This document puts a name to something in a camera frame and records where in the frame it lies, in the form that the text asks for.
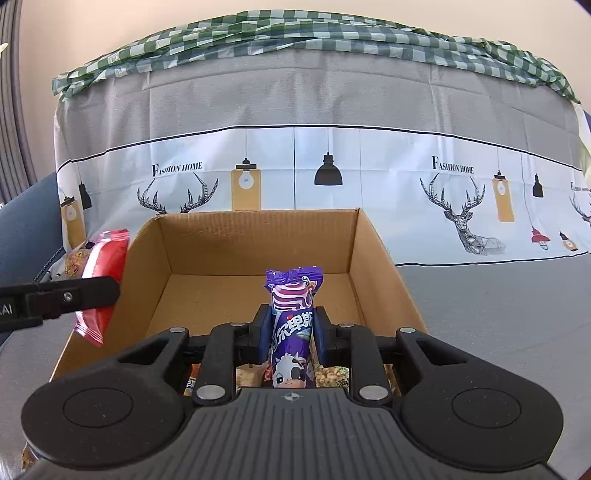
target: gray floor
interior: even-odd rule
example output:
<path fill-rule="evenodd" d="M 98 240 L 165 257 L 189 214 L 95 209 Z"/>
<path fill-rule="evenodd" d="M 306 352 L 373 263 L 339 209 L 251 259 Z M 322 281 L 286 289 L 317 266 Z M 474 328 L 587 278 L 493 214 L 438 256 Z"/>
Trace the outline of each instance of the gray floor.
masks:
<path fill-rule="evenodd" d="M 25 445 L 20 411 L 25 400 L 46 383 L 70 336 L 73 313 L 45 322 L 42 327 L 14 332 L 0 348 L 0 479 L 21 471 Z"/>
<path fill-rule="evenodd" d="M 564 429 L 550 464 L 569 480 L 591 464 L 590 267 L 591 255 L 400 268 L 431 335 L 555 396 Z"/>

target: antlers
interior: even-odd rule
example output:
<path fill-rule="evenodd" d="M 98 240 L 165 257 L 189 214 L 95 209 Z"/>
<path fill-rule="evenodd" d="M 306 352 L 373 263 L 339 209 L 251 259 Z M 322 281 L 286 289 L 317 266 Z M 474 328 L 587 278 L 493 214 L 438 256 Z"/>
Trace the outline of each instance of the antlers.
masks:
<path fill-rule="evenodd" d="M 181 213 L 187 213 L 197 207 L 205 205 L 212 198 L 213 194 L 216 193 L 217 183 L 219 179 L 216 180 L 216 183 L 213 186 L 211 193 L 207 192 L 207 184 L 199 177 L 197 177 L 197 179 L 199 180 L 199 183 L 201 183 L 201 195 L 197 197 L 197 203 L 193 203 L 193 195 L 191 195 L 191 190 L 187 189 L 187 193 L 189 194 L 189 202 L 185 203 L 181 207 Z"/>
<path fill-rule="evenodd" d="M 582 210 L 581 207 L 577 204 L 577 201 L 574 199 L 574 194 L 573 197 L 570 199 L 570 203 L 573 205 L 574 209 L 577 211 L 577 213 L 583 217 L 583 220 L 585 220 L 585 222 L 589 222 L 591 223 L 591 215 L 586 215 Z"/>
<path fill-rule="evenodd" d="M 482 195 L 480 195 L 478 187 L 476 186 L 476 182 L 474 181 L 474 179 L 472 177 L 470 177 L 470 180 L 472 181 L 472 184 L 474 185 L 474 189 L 476 190 L 476 194 L 474 195 L 473 199 L 470 199 L 470 195 L 468 194 L 468 191 L 466 190 L 467 202 L 462 206 L 462 214 L 466 213 L 468 210 L 473 209 L 474 207 L 478 207 L 482 203 L 482 200 L 484 200 L 484 192 L 486 190 L 486 185 L 484 185 L 482 187 Z"/>
<path fill-rule="evenodd" d="M 437 175 L 435 175 L 433 177 L 433 179 L 431 180 L 431 183 L 429 183 L 429 191 L 427 191 L 425 184 L 423 183 L 422 180 L 421 180 L 421 187 L 423 187 L 425 194 L 427 195 L 429 200 L 431 200 L 432 203 L 434 203 L 435 205 L 441 207 L 442 209 L 448 211 L 449 213 L 451 213 L 453 215 L 452 204 L 449 203 L 444 197 L 445 190 L 441 189 L 441 198 L 438 198 L 437 194 L 433 191 L 433 183 L 435 183 L 435 179 L 437 178 L 438 175 L 439 175 L 439 173 Z M 462 206 L 462 215 L 465 215 L 466 213 L 468 213 L 468 211 L 470 211 L 474 207 L 477 207 L 478 205 L 480 205 L 482 203 L 482 200 L 484 199 L 484 192 L 486 190 L 486 186 L 482 187 L 482 195 L 480 195 L 480 190 L 478 190 L 478 187 L 476 186 L 476 182 L 474 182 L 474 179 L 472 177 L 470 177 L 470 180 L 472 181 L 472 184 L 474 185 L 474 189 L 476 190 L 476 194 L 474 195 L 474 198 L 471 199 L 470 194 L 468 193 L 468 191 L 466 191 L 467 202 Z"/>
<path fill-rule="evenodd" d="M 450 213 L 453 213 L 452 204 L 445 200 L 444 189 L 441 189 L 441 199 L 437 198 L 437 193 L 435 193 L 433 191 L 433 184 L 435 183 L 435 179 L 437 178 L 438 175 L 439 175 L 439 173 L 437 175 L 435 175 L 433 177 L 433 179 L 431 180 L 431 183 L 429 184 L 429 191 L 427 191 L 427 189 L 425 188 L 425 184 L 423 183 L 422 179 L 421 179 L 421 187 L 423 187 L 423 190 L 425 191 L 427 198 L 429 200 L 431 200 L 431 202 L 433 202 L 438 207 L 441 207 L 442 209 L 447 210 Z"/>
<path fill-rule="evenodd" d="M 146 194 L 148 193 L 148 190 L 150 189 L 150 187 L 154 183 L 154 180 L 152 180 L 150 182 L 150 185 L 148 185 L 148 188 L 146 188 L 144 190 L 141 197 L 139 196 L 139 187 L 138 187 L 138 202 L 142 207 L 146 207 L 146 208 L 149 208 L 150 210 L 154 210 L 156 212 L 156 215 L 166 215 L 166 213 L 167 213 L 166 208 L 164 207 L 164 205 L 160 205 L 158 203 L 158 190 L 156 190 L 156 193 L 154 193 L 154 198 L 152 199 L 152 202 L 150 202 L 148 200 L 148 198 L 146 197 Z"/>
<path fill-rule="evenodd" d="M 216 192 L 217 183 L 218 183 L 219 179 L 216 180 L 216 183 L 213 186 L 212 191 L 209 193 L 207 192 L 207 184 L 199 177 L 197 177 L 197 179 L 199 180 L 199 183 L 201 183 L 201 195 L 199 195 L 197 197 L 197 203 L 195 203 L 193 201 L 193 195 L 191 195 L 191 190 L 187 189 L 187 192 L 189 194 L 189 202 L 185 203 L 181 207 L 180 213 L 187 213 L 197 207 L 201 207 L 202 205 L 205 205 L 207 202 L 209 202 L 209 200 L 212 198 L 213 194 Z M 161 205 L 158 203 L 158 190 L 156 190 L 156 193 L 154 193 L 154 198 L 152 198 L 151 202 L 150 202 L 149 198 L 147 197 L 148 190 L 150 189 L 150 187 L 154 183 L 154 180 L 155 179 L 153 179 L 150 182 L 150 185 L 148 185 L 148 188 L 146 188 L 144 190 L 144 192 L 141 196 L 139 195 L 139 187 L 138 187 L 138 202 L 142 207 L 146 207 L 146 208 L 149 208 L 150 210 L 154 210 L 156 212 L 156 215 L 166 215 L 168 213 L 166 211 L 166 208 L 164 207 L 164 205 Z"/>

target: purple snack bag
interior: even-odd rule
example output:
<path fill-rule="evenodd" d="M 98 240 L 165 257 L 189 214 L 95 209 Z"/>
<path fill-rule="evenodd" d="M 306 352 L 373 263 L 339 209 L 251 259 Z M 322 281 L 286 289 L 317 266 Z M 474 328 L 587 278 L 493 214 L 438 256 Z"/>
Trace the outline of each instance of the purple snack bag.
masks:
<path fill-rule="evenodd" d="M 312 298 L 322 285 L 320 267 L 287 272 L 267 270 L 265 287 L 271 292 L 275 316 L 269 364 L 274 388 L 314 388 L 310 357 Z"/>

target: red lamp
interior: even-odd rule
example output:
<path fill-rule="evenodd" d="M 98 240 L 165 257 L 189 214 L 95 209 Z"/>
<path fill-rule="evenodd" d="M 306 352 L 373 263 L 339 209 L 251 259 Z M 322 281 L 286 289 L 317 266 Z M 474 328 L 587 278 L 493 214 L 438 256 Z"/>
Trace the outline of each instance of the red lamp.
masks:
<path fill-rule="evenodd" d="M 550 239 L 547 236 L 542 235 L 539 230 L 533 227 L 531 228 L 531 233 L 531 242 L 533 244 L 539 244 L 539 246 L 542 247 L 544 250 L 548 250 L 547 242 L 549 242 Z"/>

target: gray curtain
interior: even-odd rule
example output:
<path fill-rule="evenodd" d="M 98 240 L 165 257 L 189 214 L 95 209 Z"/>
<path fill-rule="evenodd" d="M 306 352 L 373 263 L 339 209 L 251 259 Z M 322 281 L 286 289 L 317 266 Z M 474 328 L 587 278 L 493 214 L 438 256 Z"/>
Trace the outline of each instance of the gray curtain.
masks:
<path fill-rule="evenodd" d="M 8 202 L 37 181 L 22 119 L 18 79 L 18 26 L 22 0 L 0 0 L 0 202 Z"/>

